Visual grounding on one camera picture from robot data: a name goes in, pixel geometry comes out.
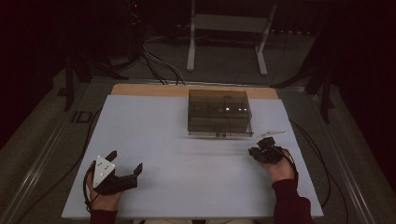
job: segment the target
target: person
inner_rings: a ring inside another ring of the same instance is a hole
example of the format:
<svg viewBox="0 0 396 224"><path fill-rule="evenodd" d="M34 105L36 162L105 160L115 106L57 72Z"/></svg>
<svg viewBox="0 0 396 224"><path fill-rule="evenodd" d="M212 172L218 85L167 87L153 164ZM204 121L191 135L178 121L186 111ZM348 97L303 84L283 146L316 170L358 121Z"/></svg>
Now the person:
<svg viewBox="0 0 396 224"><path fill-rule="evenodd" d="M289 152L284 149L284 154L289 156ZM276 205L274 209L275 224L311 224L314 223L311 217L311 202L304 197L300 197L297 192L297 181L294 179L294 172L289 162L282 159L277 164L260 163L273 183L272 188L276 195ZM123 192L113 195L103 196L95 192L92 186L93 173L88 175L87 186L90 190L91 204L91 224L114 224L118 212L118 205ZM253 220L235 220L206 222L215 223L253 223ZM164 221L163 223L180 223Z"/></svg>

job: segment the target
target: maroon sleeve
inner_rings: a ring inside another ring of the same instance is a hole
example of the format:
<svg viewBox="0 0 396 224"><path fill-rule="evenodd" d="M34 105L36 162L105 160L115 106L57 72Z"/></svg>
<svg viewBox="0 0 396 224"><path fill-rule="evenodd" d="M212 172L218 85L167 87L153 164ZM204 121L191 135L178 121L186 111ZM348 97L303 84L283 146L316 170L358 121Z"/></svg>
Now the maroon sleeve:
<svg viewBox="0 0 396 224"><path fill-rule="evenodd" d="M117 211L91 210L91 224L114 224L116 215Z"/></svg>
<svg viewBox="0 0 396 224"><path fill-rule="evenodd" d="M294 179L276 181L272 187L276 195L275 224L314 223L311 217L311 202L298 195L297 182Z"/></svg>

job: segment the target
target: dark red sweater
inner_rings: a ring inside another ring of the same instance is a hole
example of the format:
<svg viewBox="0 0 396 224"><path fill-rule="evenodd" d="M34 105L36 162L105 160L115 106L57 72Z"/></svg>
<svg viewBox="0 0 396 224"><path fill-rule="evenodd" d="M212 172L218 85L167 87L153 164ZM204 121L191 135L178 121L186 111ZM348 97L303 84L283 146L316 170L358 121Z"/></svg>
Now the dark red sweater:
<svg viewBox="0 0 396 224"><path fill-rule="evenodd" d="M280 180L273 184L276 195L274 211L275 224L312 224L311 202L297 192L297 182L293 179ZM91 224L114 224L117 211L91 211Z"/></svg>

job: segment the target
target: person's left hand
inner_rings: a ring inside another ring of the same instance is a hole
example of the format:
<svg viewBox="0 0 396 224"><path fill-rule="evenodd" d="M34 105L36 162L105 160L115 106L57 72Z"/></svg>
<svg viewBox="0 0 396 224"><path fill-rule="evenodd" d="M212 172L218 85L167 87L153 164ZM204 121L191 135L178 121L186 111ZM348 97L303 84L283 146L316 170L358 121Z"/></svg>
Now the person's left hand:
<svg viewBox="0 0 396 224"><path fill-rule="evenodd" d="M101 195L93 189L93 172L88 174L87 186L90 189L91 210L117 211L123 192L112 195Z"/></svg>

